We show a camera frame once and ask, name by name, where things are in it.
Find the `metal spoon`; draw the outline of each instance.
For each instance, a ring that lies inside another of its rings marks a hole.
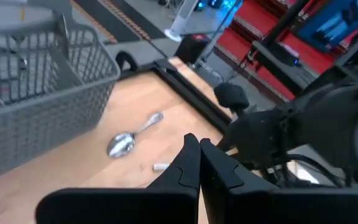
[[[133,133],[125,132],[116,135],[114,138],[111,139],[109,146],[107,148],[108,156],[110,158],[120,158],[128,154],[128,152],[130,152],[135,146],[135,137],[138,134],[140,134],[142,131],[146,130],[151,125],[158,123],[162,119],[163,119],[162,113],[155,113],[137,131]]]

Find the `spoon handle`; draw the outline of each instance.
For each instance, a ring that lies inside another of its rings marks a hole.
[[[134,134],[140,134],[142,131],[146,130],[148,127],[150,127],[153,124],[158,123],[159,121],[161,121],[164,118],[162,113],[155,113],[153,114],[149,120],[141,127],[139,128]]]

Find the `tower fan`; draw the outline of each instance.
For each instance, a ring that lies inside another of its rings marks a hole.
[[[202,2],[199,0],[184,0],[171,28],[165,29],[164,34],[176,42],[181,42],[181,35],[185,30],[185,26],[190,18],[191,13],[196,9],[196,6],[199,6],[200,3],[203,5]]]

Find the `wooden tabletop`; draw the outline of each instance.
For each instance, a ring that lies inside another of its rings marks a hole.
[[[197,74],[179,59],[171,63],[216,103],[211,87]],[[106,146],[113,136],[135,130],[156,111],[164,114],[163,121],[139,135],[129,155],[107,156]],[[114,87],[96,129],[0,176],[0,224],[35,223],[40,199],[65,187],[146,187],[160,175],[152,165],[175,158],[187,133],[215,144],[222,137],[156,74],[123,80]],[[203,201],[199,216],[199,223],[208,222]]]

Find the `monitor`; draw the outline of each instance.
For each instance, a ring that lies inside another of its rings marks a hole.
[[[358,28],[358,0],[328,0],[299,26],[301,40],[327,52]]]

